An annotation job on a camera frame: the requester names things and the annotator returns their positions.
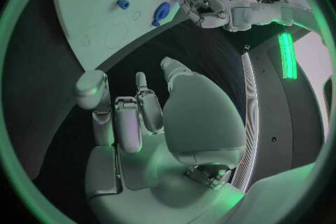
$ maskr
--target green light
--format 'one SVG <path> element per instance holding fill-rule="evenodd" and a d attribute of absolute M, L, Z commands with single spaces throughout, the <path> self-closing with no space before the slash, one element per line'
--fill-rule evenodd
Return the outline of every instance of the green light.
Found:
<path fill-rule="evenodd" d="M 296 58 L 292 35 L 284 32 L 278 35 L 282 60 L 282 77 L 295 80 L 297 78 Z"/>

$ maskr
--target green led strip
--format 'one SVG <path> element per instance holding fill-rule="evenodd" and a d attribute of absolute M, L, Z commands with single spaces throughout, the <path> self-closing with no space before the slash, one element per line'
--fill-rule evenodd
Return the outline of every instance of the green led strip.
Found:
<path fill-rule="evenodd" d="M 284 32 L 278 35 L 282 60 L 282 77 L 295 80 L 297 78 L 296 58 L 292 35 Z"/>

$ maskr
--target robotic hand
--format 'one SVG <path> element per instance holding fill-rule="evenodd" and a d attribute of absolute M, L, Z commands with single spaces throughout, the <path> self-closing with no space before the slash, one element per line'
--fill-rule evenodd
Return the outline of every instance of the robotic hand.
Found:
<path fill-rule="evenodd" d="M 314 14 L 286 2 L 250 3 L 247 0 L 179 0 L 186 15 L 201 28 L 223 26 L 232 32 L 246 31 L 252 25 L 276 22 L 301 26 L 319 33 Z"/>

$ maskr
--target dark floor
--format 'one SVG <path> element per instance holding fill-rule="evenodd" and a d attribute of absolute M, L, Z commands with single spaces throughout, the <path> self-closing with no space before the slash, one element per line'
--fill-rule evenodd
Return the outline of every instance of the dark floor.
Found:
<path fill-rule="evenodd" d="M 169 56 L 218 84 L 245 120 L 241 56 L 225 34 L 221 29 L 199 29 L 190 22 L 165 31 L 108 72 L 112 97 L 134 96 L 135 73 L 142 71 L 163 106 L 168 91 L 160 61 Z M 94 145 L 90 112 L 75 106 L 53 138 L 41 172 L 34 180 L 55 206 L 78 223 L 96 222 L 87 206 L 84 191 L 86 162 Z"/>

